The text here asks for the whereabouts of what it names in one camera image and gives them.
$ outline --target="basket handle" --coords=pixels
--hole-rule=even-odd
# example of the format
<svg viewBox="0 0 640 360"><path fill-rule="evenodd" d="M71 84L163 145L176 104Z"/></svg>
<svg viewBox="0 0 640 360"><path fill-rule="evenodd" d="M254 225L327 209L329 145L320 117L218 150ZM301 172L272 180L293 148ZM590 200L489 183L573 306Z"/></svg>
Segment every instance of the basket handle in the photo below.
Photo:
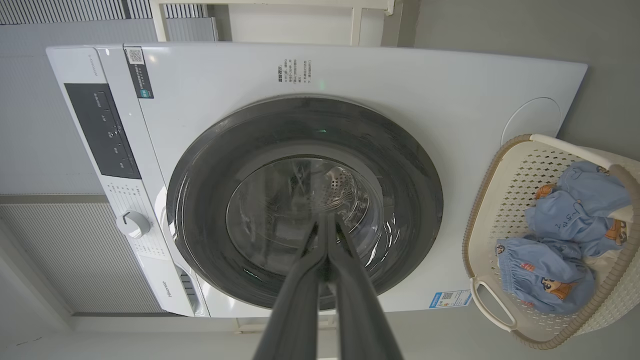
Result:
<svg viewBox="0 0 640 360"><path fill-rule="evenodd" d="M511 322L512 322L511 325L498 319L497 316L495 316L491 311L489 311L489 309L486 308L486 306L484 306L482 300L480 300L480 296L478 295L478 287L480 287L480 285L484 286L489 291L489 293L491 293L491 295L498 302L498 304L502 306L502 310L504 310L504 312L507 313L507 315L509 316L509 319L511 319ZM511 312L509 312L509 310L504 305L502 300L500 300L500 298L498 298L498 296L495 294L495 292L493 292L493 290L489 287L489 285L487 285L486 282L482 280L478 280L476 279L476 277L472 277L471 278L471 296L474 298L474 302L476 303L476 306L478 307L478 309L480 309L480 312L483 315L485 315L487 319L491 320L491 322L494 323L497 327L508 332L516 330L516 328L518 327L518 323L516 322L516 319L513 317Z"/></svg>

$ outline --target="brand logo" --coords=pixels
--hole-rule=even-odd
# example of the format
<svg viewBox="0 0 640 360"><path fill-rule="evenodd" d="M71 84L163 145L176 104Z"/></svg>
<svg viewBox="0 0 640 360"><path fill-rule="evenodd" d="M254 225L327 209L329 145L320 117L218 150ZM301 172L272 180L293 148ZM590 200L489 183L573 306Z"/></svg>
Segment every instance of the brand logo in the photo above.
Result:
<svg viewBox="0 0 640 360"><path fill-rule="evenodd" d="M169 291L169 286L167 286L166 282L163 281L162 284L164 285L164 290L166 291L167 296L173 297L171 296L171 292Z"/></svg>
<svg viewBox="0 0 640 360"><path fill-rule="evenodd" d="M93 63L93 58L91 57L91 55L87 56L89 56L89 62L91 63L91 68L93 69L93 75L98 76L98 71L95 70L95 64Z"/></svg>

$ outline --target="blue label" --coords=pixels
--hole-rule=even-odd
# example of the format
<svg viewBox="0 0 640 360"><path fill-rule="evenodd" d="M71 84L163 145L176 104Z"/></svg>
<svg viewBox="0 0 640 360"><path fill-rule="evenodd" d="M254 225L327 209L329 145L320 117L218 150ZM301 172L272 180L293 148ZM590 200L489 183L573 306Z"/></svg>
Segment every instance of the blue label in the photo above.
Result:
<svg viewBox="0 0 640 360"><path fill-rule="evenodd" d="M466 306L471 300L470 290L443 291L436 293L429 305L430 309L440 309L442 307Z"/></svg>

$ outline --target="white washing machine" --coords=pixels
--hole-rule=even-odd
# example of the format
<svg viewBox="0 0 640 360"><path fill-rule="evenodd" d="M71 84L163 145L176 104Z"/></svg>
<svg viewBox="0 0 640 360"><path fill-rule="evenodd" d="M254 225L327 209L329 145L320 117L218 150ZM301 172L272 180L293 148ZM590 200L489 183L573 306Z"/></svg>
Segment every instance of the white washing machine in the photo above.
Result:
<svg viewBox="0 0 640 360"><path fill-rule="evenodd" d="M344 219L385 311L468 304L461 241L491 158L555 136L587 69L275 44L47 54L158 302L211 317L268 316L319 211Z"/></svg>

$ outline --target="qr code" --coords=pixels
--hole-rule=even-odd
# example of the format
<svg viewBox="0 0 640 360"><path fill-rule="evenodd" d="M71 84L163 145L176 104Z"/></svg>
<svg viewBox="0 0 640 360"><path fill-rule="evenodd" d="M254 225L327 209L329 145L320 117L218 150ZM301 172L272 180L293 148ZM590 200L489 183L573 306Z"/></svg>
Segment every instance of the qr code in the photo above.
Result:
<svg viewBox="0 0 640 360"><path fill-rule="evenodd" d="M127 59L129 63L132 65L144 65L145 58L142 56L142 48L141 47L127 47L125 48L127 51Z"/></svg>

